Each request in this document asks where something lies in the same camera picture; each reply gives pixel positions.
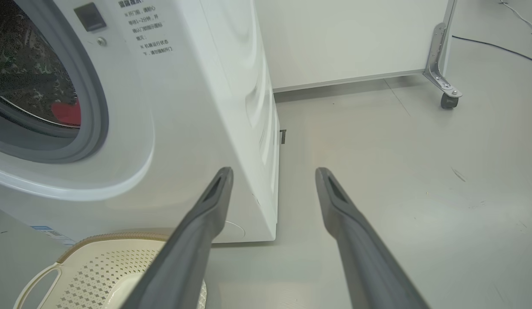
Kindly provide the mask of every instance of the screw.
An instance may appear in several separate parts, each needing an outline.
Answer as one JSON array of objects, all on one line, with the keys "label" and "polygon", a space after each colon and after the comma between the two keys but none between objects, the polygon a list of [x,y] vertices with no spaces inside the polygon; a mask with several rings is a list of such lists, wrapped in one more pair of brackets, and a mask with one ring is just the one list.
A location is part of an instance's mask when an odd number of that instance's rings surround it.
[{"label": "screw", "polygon": [[96,39],[96,41],[97,41],[97,44],[100,45],[100,46],[106,46],[107,45],[107,41],[103,37],[98,37]]}]

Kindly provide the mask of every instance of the white washing machine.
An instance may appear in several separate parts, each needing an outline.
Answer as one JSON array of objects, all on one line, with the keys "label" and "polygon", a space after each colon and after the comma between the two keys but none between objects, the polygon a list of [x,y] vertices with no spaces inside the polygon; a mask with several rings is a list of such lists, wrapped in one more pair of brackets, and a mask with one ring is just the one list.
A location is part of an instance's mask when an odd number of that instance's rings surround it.
[{"label": "white washing machine", "polygon": [[0,0],[0,209],[67,245],[170,233],[223,166],[215,242],[275,239],[279,132],[253,0]]}]

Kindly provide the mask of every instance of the gray floor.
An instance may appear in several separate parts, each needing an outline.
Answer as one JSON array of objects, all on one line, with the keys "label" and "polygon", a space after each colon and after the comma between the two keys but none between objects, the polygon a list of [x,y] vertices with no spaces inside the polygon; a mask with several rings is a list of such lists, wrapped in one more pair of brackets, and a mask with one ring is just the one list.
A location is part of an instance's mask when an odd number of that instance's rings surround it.
[{"label": "gray floor", "polygon": [[[511,5],[532,21],[532,0]],[[532,57],[531,31],[501,6],[460,1],[453,34]],[[453,111],[422,76],[278,94],[277,240],[215,246],[207,308],[350,308],[319,166],[433,309],[532,308],[532,62],[455,40],[447,77],[464,93]],[[0,211],[0,309],[64,249]]]}]

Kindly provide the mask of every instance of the metal leg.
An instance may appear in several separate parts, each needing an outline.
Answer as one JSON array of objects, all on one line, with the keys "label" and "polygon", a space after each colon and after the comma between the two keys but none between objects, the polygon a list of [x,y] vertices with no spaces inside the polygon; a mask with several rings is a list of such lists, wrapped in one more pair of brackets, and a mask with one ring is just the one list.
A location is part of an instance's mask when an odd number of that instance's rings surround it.
[{"label": "metal leg", "polygon": [[438,24],[436,29],[434,29],[432,47],[430,48],[424,76],[436,85],[437,88],[445,92],[442,96],[441,105],[443,108],[450,109],[456,107],[459,98],[462,96],[462,92],[447,82],[439,71],[439,61],[441,54],[443,53],[447,33],[448,31],[445,23]]}]

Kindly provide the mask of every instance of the laundry basket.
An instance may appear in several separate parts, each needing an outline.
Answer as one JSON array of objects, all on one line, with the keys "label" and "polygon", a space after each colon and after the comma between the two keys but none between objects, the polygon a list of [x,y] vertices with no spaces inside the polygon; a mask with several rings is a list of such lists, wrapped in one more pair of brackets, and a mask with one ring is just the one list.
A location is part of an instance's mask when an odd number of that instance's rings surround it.
[{"label": "laundry basket", "polygon": [[[34,286],[54,270],[58,275],[38,309],[120,308],[167,239],[157,233],[109,233],[82,240],[26,285],[14,309],[22,308]],[[206,301],[203,282],[197,309]]]}]

